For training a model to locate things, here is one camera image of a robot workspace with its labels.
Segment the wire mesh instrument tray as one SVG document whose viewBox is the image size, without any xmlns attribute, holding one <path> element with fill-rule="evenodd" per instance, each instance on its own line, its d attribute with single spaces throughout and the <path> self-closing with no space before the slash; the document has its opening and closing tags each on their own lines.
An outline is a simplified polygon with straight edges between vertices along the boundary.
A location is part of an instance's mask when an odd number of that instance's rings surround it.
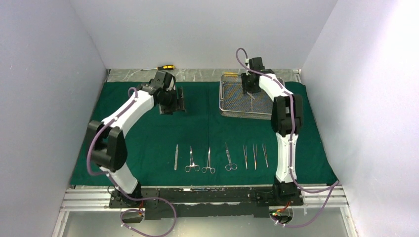
<svg viewBox="0 0 419 237">
<path fill-rule="evenodd" d="M 260 76 L 260 92 L 252 93 L 251 99 L 243 93 L 241 75 L 227 77 L 222 75 L 219 85 L 219 110 L 225 117 L 271 120 L 273 99 L 277 96 L 289 97 L 290 91 L 274 74 Z"/>
</svg>

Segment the steel surgical forceps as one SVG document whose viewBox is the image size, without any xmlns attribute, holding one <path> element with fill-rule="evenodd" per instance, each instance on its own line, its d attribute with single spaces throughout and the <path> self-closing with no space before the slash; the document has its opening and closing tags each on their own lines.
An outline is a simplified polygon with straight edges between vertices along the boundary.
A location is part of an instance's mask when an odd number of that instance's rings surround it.
<svg viewBox="0 0 419 237">
<path fill-rule="evenodd" d="M 210 174 L 215 174 L 215 168 L 211 166 L 211 149 L 208 149 L 207 164 L 201 169 L 203 173 L 209 172 Z"/>
</svg>

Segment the steel tweezers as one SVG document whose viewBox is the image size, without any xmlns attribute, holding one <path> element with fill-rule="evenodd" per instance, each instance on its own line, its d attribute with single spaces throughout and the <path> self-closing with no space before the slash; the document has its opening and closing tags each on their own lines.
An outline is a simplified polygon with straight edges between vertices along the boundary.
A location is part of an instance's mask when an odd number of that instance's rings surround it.
<svg viewBox="0 0 419 237">
<path fill-rule="evenodd" d="M 245 162 L 245 168 L 248 170 L 248 155 L 247 155 L 247 146 L 243 145 L 243 153 L 244 153 L 244 162 Z"/>
<path fill-rule="evenodd" d="M 252 145 L 254 170 L 257 169 L 257 145 Z"/>
<path fill-rule="evenodd" d="M 265 164 L 266 164 L 266 167 L 268 168 L 269 167 L 269 163 L 268 163 L 267 148 L 266 148 L 266 144 L 265 143 L 262 144 L 262 150 L 263 150 Z"/>
</svg>

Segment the steel surgical scissors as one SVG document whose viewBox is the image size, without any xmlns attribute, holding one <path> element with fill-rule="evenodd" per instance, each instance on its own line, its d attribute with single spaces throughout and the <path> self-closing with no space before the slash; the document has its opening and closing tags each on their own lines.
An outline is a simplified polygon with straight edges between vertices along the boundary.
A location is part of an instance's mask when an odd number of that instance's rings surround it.
<svg viewBox="0 0 419 237">
<path fill-rule="evenodd" d="M 227 159 L 228 159 L 228 164 L 225 166 L 225 169 L 227 171 L 236 170 L 238 168 L 238 166 L 237 166 L 237 164 L 232 162 L 227 143 L 225 143 L 225 150 L 226 150 L 226 156 L 227 156 Z"/>
</svg>

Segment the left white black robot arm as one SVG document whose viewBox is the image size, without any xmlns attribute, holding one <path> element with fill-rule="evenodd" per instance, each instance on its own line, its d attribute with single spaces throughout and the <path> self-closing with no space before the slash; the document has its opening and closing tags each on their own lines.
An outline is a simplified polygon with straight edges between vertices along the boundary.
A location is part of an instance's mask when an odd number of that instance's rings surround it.
<svg viewBox="0 0 419 237">
<path fill-rule="evenodd" d="M 169 89 L 146 83 L 130 87 L 128 100 L 102 121 L 88 124 L 86 170 L 91 176 L 106 175 L 115 188 L 130 200 L 142 199 L 141 183 L 127 164 L 126 136 L 137 121 L 155 106 L 163 115 L 185 110 L 182 87 Z"/>
</svg>

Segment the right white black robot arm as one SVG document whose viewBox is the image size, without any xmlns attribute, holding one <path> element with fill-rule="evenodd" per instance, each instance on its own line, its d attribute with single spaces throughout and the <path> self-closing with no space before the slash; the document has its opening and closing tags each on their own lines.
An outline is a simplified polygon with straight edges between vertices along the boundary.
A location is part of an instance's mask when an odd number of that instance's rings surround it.
<svg viewBox="0 0 419 237">
<path fill-rule="evenodd" d="M 273 102 L 271 127 L 278 141 L 278 162 L 273 190 L 277 197 L 298 195 L 295 184 L 295 147 L 302 127 L 302 97 L 293 95 L 276 77 L 266 69 L 261 57 L 246 58 L 246 72 L 241 74 L 244 94 L 265 91 Z"/>
</svg>

